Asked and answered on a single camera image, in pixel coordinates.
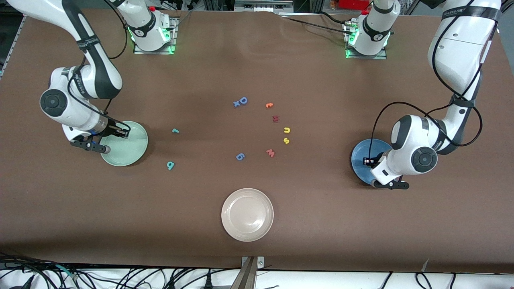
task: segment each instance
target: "red object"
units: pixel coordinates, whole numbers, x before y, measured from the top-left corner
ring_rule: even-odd
[[[339,8],[364,10],[370,4],[369,0],[339,0]]]
[[[275,156],[275,152],[272,149],[269,149],[266,152],[268,153],[269,157],[274,157]]]

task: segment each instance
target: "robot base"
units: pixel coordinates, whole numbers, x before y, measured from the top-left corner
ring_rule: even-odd
[[[352,151],[352,168],[357,177],[368,185],[371,185],[371,182],[375,179],[371,174],[371,167],[363,163],[363,159],[368,157],[370,142],[370,138],[365,139],[358,143]],[[374,138],[371,146],[371,157],[376,157],[378,154],[390,149],[392,147],[387,142]]]
[[[144,127],[137,122],[124,121],[131,130],[128,138],[109,135],[103,137],[100,144],[109,147],[109,153],[103,153],[102,158],[115,167],[124,167],[139,160],[148,147],[148,134]]]
[[[360,58],[360,59],[387,59],[386,48],[383,47],[382,50],[373,56],[363,55],[357,52],[355,48],[350,45],[350,41],[352,41],[353,37],[356,35],[357,29],[357,19],[353,18],[351,21],[347,21],[343,26],[343,31],[350,31],[352,34],[344,35],[344,49],[346,50],[346,58]]]
[[[175,46],[177,44],[177,36],[178,36],[178,23],[180,22],[180,18],[178,17],[169,17],[169,31],[164,31],[163,36],[166,38],[170,38],[166,44],[164,44],[160,49],[155,51],[145,51],[137,46],[134,41],[134,37],[132,37],[132,42],[134,43],[134,54],[152,54],[152,55],[170,55],[175,53]]]

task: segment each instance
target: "black cable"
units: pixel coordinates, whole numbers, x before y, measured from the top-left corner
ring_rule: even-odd
[[[41,275],[41,277],[43,277],[43,279],[45,279],[46,281],[46,285],[48,287],[48,289],[50,289],[50,285],[52,285],[52,287],[54,289],[58,289],[58,287],[55,285],[55,283],[48,277],[48,275],[46,275],[45,273],[43,273],[41,270],[39,270],[38,268],[36,268],[35,266],[32,266],[32,265],[29,265],[27,264],[26,262],[22,262],[20,260],[18,260],[16,257],[14,256],[11,256],[11,255],[8,255],[6,253],[3,253],[3,252],[0,252],[0,254],[2,254],[3,256],[7,257],[8,258],[8,262],[9,263],[14,263],[14,264],[19,264],[21,266],[24,266],[28,269],[31,269],[32,271],[38,273],[39,275]]]
[[[109,105],[111,105],[111,101],[112,101],[112,100],[113,100],[112,98],[111,98],[111,99],[109,99],[109,102],[107,103],[107,105],[106,105],[106,106],[105,106],[105,108],[103,109],[103,113],[105,113],[106,115],[108,114],[107,109],[109,108]]]
[[[410,10],[411,10],[411,13],[409,13],[409,15],[412,15],[412,13],[414,13],[414,10],[416,10],[416,8],[418,7],[419,2],[421,2],[421,1],[418,1],[418,2],[416,3],[416,6],[414,6],[414,8],[413,8],[413,9],[410,9]]]
[[[12,272],[14,272],[16,270],[19,270],[19,269],[12,269],[11,271],[9,271],[9,272],[3,274],[2,276],[0,276],[0,279],[2,279],[3,277],[7,276],[8,274],[10,274],[10,273],[12,273]]]
[[[116,16],[120,20],[121,24],[123,24],[123,26],[125,26],[125,22],[123,21],[123,18],[118,13],[118,11],[116,11],[116,8],[113,6],[113,4],[111,2],[109,2],[108,0],[103,0],[103,1],[109,6],[109,8],[111,8],[114,11],[114,13],[116,13]]]
[[[66,275],[66,278],[63,279],[62,283],[61,283],[61,286],[59,286],[59,289],[62,289],[63,286],[65,286],[65,282],[66,282],[66,279],[68,279],[68,275]]]
[[[51,269],[47,269],[47,270],[49,270],[49,271],[51,271],[51,272],[53,272],[53,273],[55,273],[57,275],[57,278],[59,278],[59,280],[61,281],[61,286],[59,286],[59,288],[62,288],[62,286],[65,285],[64,281],[66,281],[66,278],[63,278],[63,276],[61,274],[62,271],[60,269],[57,270],[57,271],[56,270],[51,270]],[[75,279],[72,279],[72,280],[73,280],[75,286],[77,288],[79,288],[79,285],[77,284],[76,280]]]
[[[421,285],[421,283],[419,282],[419,279],[418,279],[418,276],[419,276],[419,275],[423,276],[423,278],[425,279],[425,281],[426,281],[426,282],[427,282],[427,284],[428,284],[428,288],[426,288],[425,286]],[[423,273],[423,272],[418,272],[418,273],[416,273],[415,277],[416,277],[416,282],[418,283],[419,287],[421,287],[421,288],[423,288],[423,289],[432,289],[432,285],[431,285],[431,284],[430,284],[430,282],[428,281],[427,276],[425,276],[425,273]]]
[[[164,270],[161,271],[162,273],[162,277],[164,278],[164,281],[162,282],[162,284],[166,284],[166,274],[164,273]]]
[[[504,9],[502,10],[502,13],[507,12],[507,10],[509,10],[513,5],[514,5],[514,3],[509,4],[509,6],[507,6],[506,8],[504,8]]]
[[[106,279],[101,279],[101,278],[97,278],[95,276],[90,276],[91,278],[95,279],[95,280],[98,280],[98,281],[102,281],[102,282],[107,282],[107,283],[112,283],[112,284],[116,284],[116,285],[122,285],[126,288],[129,288],[129,289],[136,289],[134,287],[130,287],[130,286],[127,286],[127,285],[123,285],[123,284],[120,284],[120,281],[119,282],[116,282],[116,281],[113,281],[113,280],[106,280]]]
[[[123,46],[123,49],[121,50],[121,52],[118,53],[118,55],[116,55],[114,57],[109,57],[109,59],[111,59],[111,60],[120,57],[127,48],[127,44],[129,43],[129,35],[128,35],[127,31],[125,31],[125,26],[123,26],[123,32],[125,32],[125,45]]]
[[[87,282],[86,282],[86,281],[84,281],[84,279],[82,279],[82,276],[80,276],[79,274],[77,274],[77,276],[78,276],[78,277],[79,277],[79,279],[82,281],[82,283],[86,284],[86,286],[88,286],[89,288],[91,288],[91,289],[97,289],[97,288],[96,288],[95,283],[91,280],[91,278],[89,278],[89,276],[88,276],[88,275],[86,275],[86,277],[87,277],[87,278],[89,278],[89,281],[91,282],[91,285],[87,284]]]
[[[375,134],[375,128],[377,127],[377,123],[378,123],[378,119],[380,118],[380,116],[382,115],[382,113],[391,105],[393,104],[404,104],[404,105],[408,105],[410,107],[412,107],[413,109],[416,109],[417,111],[421,112],[422,114],[424,114],[425,117],[428,117],[433,123],[434,125],[439,129],[439,131],[445,136],[445,138],[454,146],[456,147],[465,147],[465,146],[469,146],[470,144],[474,143],[476,141],[476,139],[478,139],[478,137],[480,136],[481,132],[482,132],[482,127],[483,127],[483,122],[482,122],[482,115],[480,114],[479,110],[476,108],[476,107],[473,107],[473,110],[475,110],[476,112],[476,115],[478,116],[479,118],[479,122],[480,122],[480,126],[479,126],[479,130],[477,131],[475,137],[467,142],[467,143],[464,143],[464,144],[461,144],[461,143],[456,143],[454,142],[453,140],[450,139],[450,137],[448,137],[448,135],[445,133],[445,131],[441,128],[441,126],[439,125],[439,123],[437,123],[437,121],[432,118],[428,113],[426,113],[425,111],[423,111],[422,109],[418,108],[417,106],[413,105],[413,104],[410,104],[408,102],[404,102],[404,101],[395,101],[395,102],[391,102],[389,103],[388,105],[384,106],[384,108],[380,111],[380,113],[378,114],[376,120],[375,120],[375,123],[373,124],[373,130],[371,131],[371,141],[370,141],[370,148],[369,148],[369,152],[368,152],[368,157],[371,158],[371,145],[373,144],[373,135]]]
[[[178,268],[174,269],[173,272],[171,273],[171,277],[170,277],[170,280],[164,285],[164,287],[162,289],[167,289],[167,288],[174,288],[175,287],[175,278],[178,277],[178,275],[182,272],[184,272],[186,269],[183,269],[181,270],[177,276],[175,276],[175,272],[178,271]]]
[[[454,284],[456,278],[457,278],[457,273],[453,273],[453,278],[451,279],[451,282],[450,282],[450,289],[453,289],[453,284]]]
[[[207,280],[205,281],[204,289],[213,289],[212,280],[211,280],[211,269],[207,273]]]
[[[334,17],[332,17],[330,14],[326,13],[325,11],[319,11],[318,14],[323,14],[326,17],[328,17],[330,20],[334,21],[335,23],[344,24],[344,21],[337,20]]]
[[[433,110],[431,110],[431,111],[427,112],[427,114],[431,114],[431,113],[433,113],[433,112],[435,112],[435,111],[443,110],[443,109],[445,109],[445,108],[449,107],[450,105],[451,105],[451,103],[448,103],[448,104],[447,104],[447,105],[445,105],[445,106],[441,106],[441,107],[438,107],[438,108],[436,108],[436,109],[433,109]]]
[[[308,1],[308,0],[305,0],[305,1],[302,3],[302,5],[300,5],[300,8],[298,8],[298,10],[296,10],[296,11],[295,11],[295,13],[297,13],[298,11],[300,11],[300,10],[303,8],[303,6],[305,5],[305,3],[307,3],[307,1]]]
[[[118,55],[114,56],[114,57],[109,57],[109,59],[116,59],[118,57],[120,57],[126,50],[127,48],[127,44],[129,42],[129,36],[127,35],[127,31],[125,31],[125,27],[127,27],[127,24],[126,22],[123,21],[123,18],[121,17],[121,15],[116,11],[116,8],[112,5],[111,2],[109,2],[108,0],[103,0],[107,5],[109,5],[109,7],[114,11],[114,13],[116,13],[116,16],[118,17],[118,19],[120,20],[121,22],[121,25],[123,26],[123,32],[125,32],[125,45],[123,46],[123,49],[121,50],[120,53],[118,53]]]
[[[181,272],[179,272],[177,274],[177,276],[174,279],[174,282],[176,283],[178,280],[182,279],[182,277],[184,277],[186,274],[188,274],[190,272],[193,272],[194,270],[195,270],[194,268],[189,268],[189,269],[182,270]]]
[[[341,32],[341,33],[344,33],[344,34],[352,34],[350,31],[334,29],[334,28],[330,28],[330,27],[326,27],[326,26],[321,26],[321,25],[314,24],[314,23],[309,23],[309,22],[305,22],[305,21],[301,21],[301,20],[292,19],[292,18],[289,18],[289,17],[286,17],[286,19],[289,19],[289,20],[295,21],[295,22],[299,22],[299,23],[303,23],[303,24],[307,24],[307,25],[311,25],[311,26],[316,26],[316,27],[319,27],[319,28],[327,29],[327,30]]]
[[[139,282],[134,286],[135,288],[137,288],[140,284],[143,283],[143,281],[145,281],[146,279],[148,279],[151,275],[154,275],[155,273],[157,272],[161,272],[162,271],[162,268],[161,269],[157,269],[155,271],[153,271],[152,273],[148,274],[148,276],[144,277],[143,279],[139,280]]]
[[[136,275],[138,275],[139,273],[141,273],[141,272],[145,271],[146,269],[145,269],[145,268],[143,268],[143,269],[141,269],[139,272],[136,272],[136,273],[134,273],[131,277],[129,277],[130,273],[131,273],[131,272],[134,272],[134,271],[136,271],[136,270],[137,270],[137,269],[134,269],[134,270],[132,270],[132,269],[131,269],[131,270],[129,270],[129,272],[127,273],[127,275],[125,275],[125,276],[127,276],[127,280],[125,281],[125,284],[124,284],[123,286],[125,286],[125,287],[126,287],[126,286],[127,286],[127,284],[129,283],[129,281],[130,281],[132,278],[134,278],[134,277],[135,277]]]
[[[234,269],[241,269],[241,268],[226,268],[226,269],[221,269],[221,270],[218,270],[218,271],[212,272],[212,273],[210,273],[210,274],[215,274],[215,273],[218,273],[218,272],[227,271],[227,270],[234,270]],[[207,274],[205,274],[205,275],[202,275],[202,276],[200,276],[200,277],[198,277],[198,278],[196,278],[196,279],[194,279],[194,280],[192,280],[191,282],[189,282],[189,283],[187,283],[186,285],[182,286],[180,289],[184,289],[184,288],[186,288],[187,286],[189,286],[189,285],[191,285],[192,283],[194,283],[194,282],[196,282],[196,281],[198,281],[198,280],[202,279],[203,277],[206,277],[207,275],[208,275],[208,273],[207,273]]]
[[[84,66],[85,61],[86,61],[86,57],[84,57],[84,58],[82,59],[82,63],[81,63],[78,67],[76,67],[76,68],[75,68],[75,71],[79,71],[80,69],[82,69],[82,67]],[[89,106],[89,105],[85,104],[84,102],[82,102],[82,101],[80,101],[78,98],[76,98],[76,97],[71,93],[71,90],[70,90],[70,86],[71,86],[71,82],[72,82],[72,81],[73,81],[73,77],[71,77],[71,78],[68,80],[68,93],[69,93],[69,95],[70,95],[73,99],[75,99],[77,102],[79,102],[79,103],[80,103],[80,104],[82,104],[83,106],[87,107],[89,110],[91,110],[91,111],[93,111],[93,112],[95,112],[95,113],[97,113],[97,114],[99,114],[99,115],[101,115],[101,116],[103,116],[103,117],[106,117],[107,119],[110,119],[110,120],[111,120],[111,121],[113,121],[114,123],[121,123],[122,125],[126,126],[126,127],[128,128],[128,131],[130,132],[131,128],[130,128],[130,126],[128,126],[126,123],[123,123],[122,121],[116,120],[116,119],[114,119],[114,118],[112,118],[112,117],[108,116],[107,114],[101,113],[101,112],[99,112],[98,110],[96,110],[96,109],[92,108],[91,106]]]
[[[380,289],[384,289],[386,287],[387,281],[389,281],[389,278],[391,277],[392,274],[393,274],[393,272],[389,272],[389,274],[385,278],[384,283],[382,284],[382,287],[380,287]]]

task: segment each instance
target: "metal bracket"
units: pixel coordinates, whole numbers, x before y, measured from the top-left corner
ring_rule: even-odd
[[[346,21],[342,24],[343,31],[349,31],[351,34],[344,34],[344,49],[346,50],[346,58],[361,58],[361,59],[387,59],[386,48],[382,47],[382,50],[373,56],[362,55],[355,48],[350,45],[350,42],[354,40],[358,35],[358,22],[357,18],[352,18],[350,21]]]
[[[85,140],[70,141],[69,143],[70,145],[84,149],[85,151],[94,151],[101,154],[108,153],[110,151],[110,148],[101,145],[99,140],[93,141],[93,136],[88,136]]]
[[[180,23],[179,17],[169,17],[166,15],[166,20],[168,20],[168,23],[166,23],[165,20],[165,26],[168,28],[169,31],[163,32],[164,36],[168,36],[167,33],[169,33],[170,41],[166,44],[164,44],[160,49],[156,51],[145,51],[139,48],[139,46],[136,45],[136,42],[134,39],[132,39],[132,42],[134,42],[134,54],[153,54],[153,55],[170,55],[175,54],[175,46],[177,45],[177,37],[178,37],[178,24]]]
[[[27,19],[26,16],[23,16],[22,22],[20,23],[20,27],[18,28],[18,31],[16,32],[16,36],[14,37],[14,41],[12,42],[11,48],[9,49],[9,53],[7,54],[7,57],[5,58],[5,63],[2,66],[2,69],[0,71],[0,79],[2,79],[2,76],[4,76],[5,69],[7,68],[7,62],[9,62],[9,59],[11,58],[12,51],[14,50],[14,45],[18,41],[18,37],[20,36],[20,33],[22,32],[23,25],[25,24],[25,20]]]
[[[409,183],[403,182],[403,181],[392,180],[387,185],[383,185],[379,181],[373,180],[372,183],[371,183],[371,186],[374,187],[374,188],[378,188],[378,189],[390,189],[390,190],[400,189],[400,190],[407,190],[409,188]]]
[[[245,261],[248,259],[248,256],[243,256],[241,258],[241,267],[245,265]],[[264,256],[257,256],[257,269],[264,268]]]
[[[264,257],[243,257],[246,258],[243,260],[243,267],[237,274],[237,277],[234,280],[230,289],[254,289],[255,288],[255,279],[257,275],[257,265],[262,262],[264,265]]]

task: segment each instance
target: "plate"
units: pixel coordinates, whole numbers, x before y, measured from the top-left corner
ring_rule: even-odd
[[[239,189],[225,200],[222,223],[234,239],[242,242],[256,241],[264,237],[273,224],[273,205],[259,190]]]
[[[365,139],[358,143],[352,151],[352,168],[355,174],[368,185],[375,179],[371,173],[371,167],[363,164],[362,159],[368,157],[371,139]],[[383,153],[392,149],[392,147],[385,141],[380,139],[373,139],[371,146],[371,157],[376,157],[379,153]]]
[[[137,122],[124,121],[131,130],[128,138],[109,135],[102,137],[100,144],[109,146],[111,151],[108,154],[101,154],[102,158],[115,167],[124,167],[139,160],[148,147],[148,134],[144,127]]]

